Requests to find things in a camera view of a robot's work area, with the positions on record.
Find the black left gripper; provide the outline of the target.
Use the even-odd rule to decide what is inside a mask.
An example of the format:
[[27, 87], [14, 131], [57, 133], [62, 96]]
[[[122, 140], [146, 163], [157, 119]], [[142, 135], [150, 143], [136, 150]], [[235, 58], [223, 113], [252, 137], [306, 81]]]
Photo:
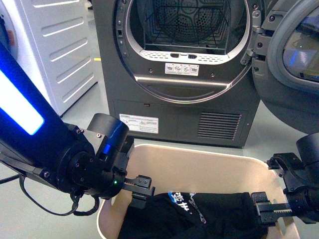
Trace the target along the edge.
[[124, 145], [115, 159], [114, 166], [111, 169], [111, 183], [99, 197], [110, 199], [119, 194], [124, 189], [132, 192], [130, 207], [143, 209], [148, 197], [154, 195], [155, 187], [152, 187], [151, 177], [138, 175], [134, 179], [126, 178], [127, 166], [129, 162], [129, 153], [134, 148], [134, 139], [125, 139]]

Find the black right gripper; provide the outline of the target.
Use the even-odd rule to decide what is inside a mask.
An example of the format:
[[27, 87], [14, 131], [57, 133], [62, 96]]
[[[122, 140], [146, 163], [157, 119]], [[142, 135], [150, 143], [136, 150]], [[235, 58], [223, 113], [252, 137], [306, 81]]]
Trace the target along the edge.
[[266, 192], [254, 192], [251, 198], [261, 223], [276, 223], [279, 218], [288, 217], [298, 217], [303, 223], [319, 222], [318, 190], [302, 189], [289, 193], [286, 203], [270, 203]]

